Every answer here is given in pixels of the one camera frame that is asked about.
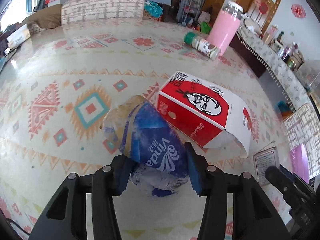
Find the white leaflet box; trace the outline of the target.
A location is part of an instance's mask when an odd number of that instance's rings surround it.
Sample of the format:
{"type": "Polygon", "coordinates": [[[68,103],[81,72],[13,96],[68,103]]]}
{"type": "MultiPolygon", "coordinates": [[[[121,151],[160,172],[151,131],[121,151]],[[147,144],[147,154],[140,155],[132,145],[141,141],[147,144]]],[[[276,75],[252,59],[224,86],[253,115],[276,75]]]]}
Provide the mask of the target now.
{"type": "Polygon", "coordinates": [[[279,157],[276,146],[265,149],[253,156],[253,164],[255,168],[255,178],[260,186],[269,184],[265,178],[265,172],[270,166],[279,166],[279,157]]]}

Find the blue Vinda tissue wrapper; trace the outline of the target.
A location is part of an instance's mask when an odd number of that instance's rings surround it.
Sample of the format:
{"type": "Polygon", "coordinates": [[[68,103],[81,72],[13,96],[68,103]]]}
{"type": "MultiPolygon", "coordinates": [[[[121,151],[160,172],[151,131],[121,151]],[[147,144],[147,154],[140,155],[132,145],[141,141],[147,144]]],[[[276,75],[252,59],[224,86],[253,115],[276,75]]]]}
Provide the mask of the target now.
{"type": "Polygon", "coordinates": [[[188,181],[185,147],[146,98],[135,95],[110,109],[102,130],[106,139],[133,161],[130,180],[147,194],[166,197],[188,181]]]}

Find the brown cushion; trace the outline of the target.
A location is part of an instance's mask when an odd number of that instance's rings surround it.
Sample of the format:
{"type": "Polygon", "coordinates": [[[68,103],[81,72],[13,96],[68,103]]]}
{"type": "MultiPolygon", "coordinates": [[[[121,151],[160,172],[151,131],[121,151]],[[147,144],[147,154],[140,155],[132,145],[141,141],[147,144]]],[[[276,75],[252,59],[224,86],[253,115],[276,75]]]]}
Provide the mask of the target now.
{"type": "Polygon", "coordinates": [[[61,26],[61,4],[41,9],[26,17],[21,25],[37,24],[42,29],[54,29],[61,26]]]}

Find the purple plastic basket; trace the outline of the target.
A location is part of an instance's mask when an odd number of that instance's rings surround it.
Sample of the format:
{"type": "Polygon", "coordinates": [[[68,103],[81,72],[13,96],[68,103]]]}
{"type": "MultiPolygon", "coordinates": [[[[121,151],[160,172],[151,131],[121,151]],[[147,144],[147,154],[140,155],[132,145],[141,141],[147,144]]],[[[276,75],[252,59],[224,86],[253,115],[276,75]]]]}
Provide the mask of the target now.
{"type": "Polygon", "coordinates": [[[309,166],[304,144],[300,144],[290,151],[290,159],[293,172],[308,184],[309,166]]]}

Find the pink thermos bottle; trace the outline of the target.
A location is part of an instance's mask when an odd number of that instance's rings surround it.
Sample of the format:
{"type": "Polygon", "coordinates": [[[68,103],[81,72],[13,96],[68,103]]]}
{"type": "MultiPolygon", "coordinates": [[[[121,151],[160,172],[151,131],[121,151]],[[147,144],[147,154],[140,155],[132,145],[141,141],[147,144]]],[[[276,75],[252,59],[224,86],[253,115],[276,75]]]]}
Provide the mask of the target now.
{"type": "Polygon", "coordinates": [[[218,13],[208,35],[208,42],[220,49],[222,56],[231,43],[242,20],[243,8],[229,1],[218,13]]]}

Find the green cap spice bottle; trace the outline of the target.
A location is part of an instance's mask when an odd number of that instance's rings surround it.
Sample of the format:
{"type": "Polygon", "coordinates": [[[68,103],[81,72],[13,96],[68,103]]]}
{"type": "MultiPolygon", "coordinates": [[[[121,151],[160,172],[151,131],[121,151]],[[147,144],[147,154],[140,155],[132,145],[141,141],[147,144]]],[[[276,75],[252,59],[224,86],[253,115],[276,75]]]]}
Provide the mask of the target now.
{"type": "Polygon", "coordinates": [[[220,48],[208,42],[205,38],[193,33],[188,32],[184,36],[184,42],[199,51],[201,54],[207,56],[211,60],[215,60],[220,56],[220,48]]]}

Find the red white KFC box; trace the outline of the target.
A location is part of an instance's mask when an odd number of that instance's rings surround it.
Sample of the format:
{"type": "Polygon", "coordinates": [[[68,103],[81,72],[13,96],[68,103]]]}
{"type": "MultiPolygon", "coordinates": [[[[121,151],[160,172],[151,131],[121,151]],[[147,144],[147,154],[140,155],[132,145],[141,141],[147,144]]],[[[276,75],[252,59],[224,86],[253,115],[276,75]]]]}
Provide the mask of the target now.
{"type": "Polygon", "coordinates": [[[167,122],[202,148],[238,146],[249,155],[252,122],[247,104],[215,83],[175,72],[158,92],[157,110],[167,122]]]}

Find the white tissue box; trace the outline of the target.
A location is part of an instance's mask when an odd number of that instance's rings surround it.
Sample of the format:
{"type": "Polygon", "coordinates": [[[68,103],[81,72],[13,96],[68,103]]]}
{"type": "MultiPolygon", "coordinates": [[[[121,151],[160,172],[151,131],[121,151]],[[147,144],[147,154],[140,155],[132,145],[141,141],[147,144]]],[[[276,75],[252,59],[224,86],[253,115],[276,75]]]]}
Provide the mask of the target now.
{"type": "Polygon", "coordinates": [[[15,49],[30,37],[30,31],[27,24],[25,24],[7,37],[8,47],[10,49],[15,49]]]}

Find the patterned chair across table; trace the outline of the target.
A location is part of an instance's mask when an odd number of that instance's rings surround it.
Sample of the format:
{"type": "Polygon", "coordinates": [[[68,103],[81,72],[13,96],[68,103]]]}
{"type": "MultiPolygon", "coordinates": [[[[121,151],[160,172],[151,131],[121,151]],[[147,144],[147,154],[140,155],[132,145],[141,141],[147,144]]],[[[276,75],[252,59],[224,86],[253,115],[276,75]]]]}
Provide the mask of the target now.
{"type": "Polygon", "coordinates": [[[61,24],[105,18],[143,17],[145,0],[69,0],[61,8],[61,24]]]}

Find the sideboard with patterned cloth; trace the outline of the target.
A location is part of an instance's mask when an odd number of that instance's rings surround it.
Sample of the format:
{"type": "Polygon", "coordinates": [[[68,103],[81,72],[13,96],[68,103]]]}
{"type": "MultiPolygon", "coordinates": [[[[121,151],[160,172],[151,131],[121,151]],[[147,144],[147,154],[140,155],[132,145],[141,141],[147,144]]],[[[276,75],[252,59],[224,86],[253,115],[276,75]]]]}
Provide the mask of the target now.
{"type": "Polygon", "coordinates": [[[282,89],[291,110],[296,111],[304,104],[312,105],[306,89],[292,70],[261,38],[240,25],[230,46],[248,63],[257,77],[268,72],[274,83],[282,89]]]}

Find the clear mesh food cover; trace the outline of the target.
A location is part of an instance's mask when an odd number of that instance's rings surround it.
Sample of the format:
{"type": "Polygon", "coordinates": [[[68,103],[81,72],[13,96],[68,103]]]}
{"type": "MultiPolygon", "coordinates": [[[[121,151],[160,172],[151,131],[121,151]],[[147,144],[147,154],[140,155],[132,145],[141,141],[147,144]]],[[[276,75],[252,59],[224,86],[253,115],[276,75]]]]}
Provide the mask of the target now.
{"type": "Polygon", "coordinates": [[[295,72],[296,77],[307,91],[319,97],[320,61],[305,61],[295,72]]]}

